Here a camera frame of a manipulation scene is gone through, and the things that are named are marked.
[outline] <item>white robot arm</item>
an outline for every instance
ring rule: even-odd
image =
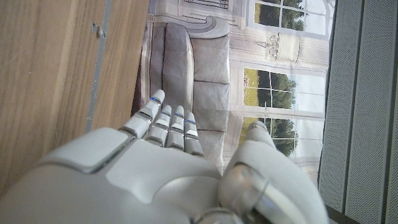
[[[46,155],[0,199],[0,223],[328,223],[310,179],[252,123],[224,176],[195,118],[159,90],[120,130]]]

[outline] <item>gray sofa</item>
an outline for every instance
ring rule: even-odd
[[[164,104],[192,111],[205,159],[223,170],[229,116],[229,37],[190,38],[184,26],[153,28],[150,93],[163,89]]]

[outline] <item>green tree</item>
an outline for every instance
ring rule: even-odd
[[[285,74],[271,73],[270,75],[268,75],[268,72],[259,71],[259,83],[270,83],[270,76],[270,86],[272,87],[272,89],[282,90],[272,91],[272,107],[290,109],[295,103],[295,97],[293,92],[296,87],[296,82],[293,80],[289,80],[288,76]],[[259,102],[266,101],[267,106],[271,106],[270,95],[258,91],[257,97],[259,98]],[[295,140],[293,139],[298,138],[298,134],[295,132],[294,128],[294,122],[289,119],[272,119],[271,127],[271,119],[266,119],[264,121],[263,118],[259,118],[259,120],[265,122],[272,138],[284,138],[275,139],[274,143],[276,148],[280,152],[282,152],[286,156],[289,156],[294,151]]]
[[[280,0],[263,0],[274,4],[280,4]],[[302,0],[284,0],[283,5],[295,7],[297,9],[303,9],[301,6]],[[279,27],[279,15],[280,8],[262,4],[256,4],[255,15],[258,16],[258,21],[255,18],[255,22],[258,22],[266,26]],[[283,28],[293,30],[304,30],[304,12],[298,12],[291,9],[282,10],[282,21],[281,26]]]

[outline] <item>wood grain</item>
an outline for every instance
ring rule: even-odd
[[[97,1],[0,3],[0,195],[83,134],[98,48],[90,25],[103,10]]]
[[[92,129],[130,118],[149,0],[113,0]]]

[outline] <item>window frame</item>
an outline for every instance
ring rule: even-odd
[[[252,87],[252,86],[245,86],[245,84],[244,84],[244,69],[245,68],[248,68],[248,69],[253,69],[253,70],[257,70],[257,71],[263,71],[263,72],[267,72],[268,73],[268,75],[269,75],[269,86],[270,86],[270,88],[261,88],[261,87]],[[293,95],[294,95],[294,97],[297,97],[297,94],[298,93],[300,93],[300,94],[306,94],[306,95],[315,95],[315,96],[322,96],[322,97],[325,97],[325,95],[322,95],[322,94],[318,94],[318,93],[306,93],[306,92],[302,92],[302,91],[297,91],[296,89],[294,89],[294,91],[285,91],[285,90],[276,90],[276,89],[273,89],[272,88],[272,82],[271,82],[271,74],[272,73],[278,73],[278,74],[283,74],[283,75],[291,75],[292,77],[294,77],[293,78],[293,80],[296,82],[296,84],[297,84],[297,79],[296,79],[296,76],[297,76],[297,74],[286,74],[286,73],[283,73],[283,72],[272,72],[272,71],[270,71],[270,70],[263,70],[263,69],[257,69],[257,68],[251,68],[251,67],[249,67],[249,66],[247,66],[247,67],[244,67],[243,68],[243,76],[242,76],[242,79],[243,79],[243,88],[242,88],[242,95],[243,95],[243,97],[242,97],[242,105],[243,106],[248,106],[248,107],[253,107],[253,108],[264,108],[264,109],[278,109],[278,110],[293,110],[293,111],[299,111],[298,109],[297,109],[297,105],[296,104],[294,104],[294,105],[292,105],[292,108],[276,108],[276,107],[273,107],[273,96],[272,96],[272,92],[273,91],[279,91],[279,92],[284,92],[284,93],[292,93]],[[263,106],[249,106],[249,105],[245,105],[244,104],[244,90],[246,89],[246,88],[251,88],[251,89],[255,89],[255,90],[269,90],[270,91],[270,94],[271,94],[271,106],[265,106],[265,107],[263,107]],[[304,112],[309,112],[309,113],[319,113],[319,112],[315,112],[315,111],[304,111]]]
[[[268,117],[268,116],[243,116],[242,117],[242,121],[241,121],[241,129],[240,129],[240,131],[239,131],[239,139],[238,139],[238,145],[240,144],[240,142],[242,141],[242,140],[244,140],[244,138],[246,137],[246,135],[242,135],[242,131],[243,131],[243,123],[244,123],[244,119],[245,118],[257,118],[258,120],[259,120],[259,118],[262,118],[262,119],[264,119],[264,124],[266,124],[266,120],[267,119],[270,119],[271,120],[271,123],[270,123],[270,130],[268,130],[268,132],[270,133],[270,135],[271,135],[271,132],[272,132],[272,122],[273,122],[273,120],[275,120],[275,119],[285,119],[285,120],[291,120],[291,121],[293,121],[294,122],[294,132],[295,133],[297,133],[297,120],[299,120],[300,118],[274,118],[274,117]],[[320,120],[318,120],[318,119],[301,119],[301,120],[314,120],[314,121],[320,121]],[[293,151],[290,153],[290,155],[288,156],[288,157],[293,157],[293,158],[296,158],[297,157],[297,155],[296,155],[296,148],[297,148],[297,144],[296,144],[296,141],[299,141],[299,140],[310,140],[310,141],[323,141],[323,137],[321,138],[321,139],[313,139],[313,138],[300,138],[300,136],[298,137],[298,138],[296,138],[296,137],[294,137],[294,138],[273,138],[273,137],[271,137],[271,139],[272,140],[294,140],[294,148],[293,148]]]
[[[291,6],[284,6],[283,1],[284,0],[280,0],[280,4],[274,4],[274,3],[269,3],[269,2],[263,2],[260,0],[249,0],[248,9],[247,9],[248,11],[246,13],[248,15],[246,18],[246,21],[247,21],[246,25],[248,27],[252,27],[255,29],[267,30],[267,31],[275,32],[275,33],[283,32],[286,34],[299,35],[302,37],[309,37],[309,38],[320,39],[320,40],[329,40],[329,35],[330,35],[329,27],[332,26],[332,24],[330,24],[330,19],[333,19],[333,13],[330,12],[330,7],[325,0],[320,0],[320,1],[323,1],[324,5],[325,5],[325,10],[326,10],[325,15],[316,13],[316,12],[310,12],[306,9],[298,9],[298,8],[291,7]],[[258,23],[254,22],[254,11],[255,11],[256,3],[266,5],[266,6],[273,6],[273,7],[280,8],[279,27],[267,26],[267,25],[262,25],[262,24],[258,24]],[[313,34],[310,32],[293,30],[293,29],[289,29],[289,28],[283,28],[282,27],[282,11],[283,11],[283,9],[290,9],[290,10],[294,10],[294,11],[298,11],[298,12],[304,12],[304,14],[308,13],[308,14],[314,14],[314,15],[318,15],[318,16],[325,16],[325,34],[324,35]],[[304,16],[304,25],[306,24],[306,20],[307,20],[307,16]]]

